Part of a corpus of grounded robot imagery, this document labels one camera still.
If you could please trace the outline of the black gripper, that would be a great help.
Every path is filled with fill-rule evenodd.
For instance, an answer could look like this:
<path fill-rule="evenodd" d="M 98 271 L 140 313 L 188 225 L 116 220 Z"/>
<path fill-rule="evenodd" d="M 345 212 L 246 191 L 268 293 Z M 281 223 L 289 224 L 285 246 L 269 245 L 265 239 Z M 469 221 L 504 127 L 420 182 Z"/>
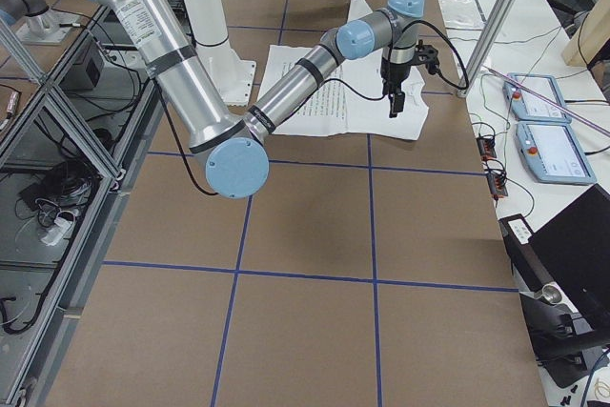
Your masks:
<path fill-rule="evenodd" d="M 401 91 L 402 83 L 409 77 L 413 48 L 383 49 L 380 74 L 382 78 L 382 91 L 389 104 L 389 118 L 394 118 L 404 111 L 405 93 Z"/>

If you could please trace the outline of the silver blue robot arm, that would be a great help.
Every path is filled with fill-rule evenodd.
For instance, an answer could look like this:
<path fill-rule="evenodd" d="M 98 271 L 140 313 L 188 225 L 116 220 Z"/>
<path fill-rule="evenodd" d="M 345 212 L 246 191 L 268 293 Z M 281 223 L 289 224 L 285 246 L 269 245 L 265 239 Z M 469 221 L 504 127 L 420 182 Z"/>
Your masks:
<path fill-rule="evenodd" d="M 401 85 L 416 63 L 417 24 L 425 5 L 425 0 L 388 0 L 386 7 L 327 31 L 243 116 L 237 116 L 228 110 L 167 0 L 94 1 L 113 10 L 149 77 L 169 97 L 191 135 L 189 149 L 210 187 L 233 199 L 248 197 L 265 184 L 265 137 L 345 60 L 381 51 L 390 115 L 402 112 Z"/>

